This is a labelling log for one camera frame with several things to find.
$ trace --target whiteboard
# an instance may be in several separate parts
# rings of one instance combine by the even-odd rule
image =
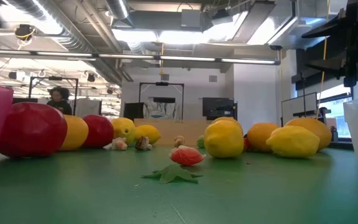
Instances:
[[[310,93],[305,95],[306,111],[317,111],[317,93]],[[285,100],[281,102],[283,125],[291,121],[297,116],[294,113],[302,113],[305,111],[303,107],[303,96],[299,96],[294,99]]]

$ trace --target yellow cable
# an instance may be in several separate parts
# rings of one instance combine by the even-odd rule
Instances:
[[[327,7],[327,21],[329,19],[329,10],[331,9],[331,0],[328,0],[328,7]],[[323,52],[323,60],[326,59],[327,56],[327,37],[324,38],[324,52]],[[326,72],[323,71],[323,73],[321,74],[321,88],[320,88],[320,97],[318,99],[318,104],[317,104],[317,115],[316,115],[316,119],[318,119],[318,116],[320,114],[320,103],[321,103],[321,93],[323,92],[323,86],[324,86],[324,76],[325,76]]]
[[[30,37],[35,32],[35,29],[32,29],[32,32],[23,36],[15,35],[17,38],[27,38]]]

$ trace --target red apple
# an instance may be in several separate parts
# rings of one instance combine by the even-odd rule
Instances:
[[[89,133],[82,147],[100,148],[111,143],[114,128],[107,118],[100,115],[87,115],[83,119],[89,127]]]
[[[0,153],[14,158],[50,156],[62,146],[66,133],[65,118],[55,108],[16,103],[2,128]]]

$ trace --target orange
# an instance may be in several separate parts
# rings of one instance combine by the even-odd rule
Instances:
[[[311,131],[320,138],[318,150],[322,150],[331,143],[332,134],[329,128],[322,122],[314,118],[295,118],[289,121],[286,126],[300,126]]]
[[[257,152],[273,152],[271,147],[266,145],[266,140],[277,128],[279,127],[274,123],[254,124],[247,133],[250,146]]]

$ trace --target green tabletop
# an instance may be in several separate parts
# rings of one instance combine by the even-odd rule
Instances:
[[[0,160],[0,223],[358,223],[352,151],[311,159],[244,153],[207,157],[199,184],[142,179],[173,162],[170,148],[82,150]]]

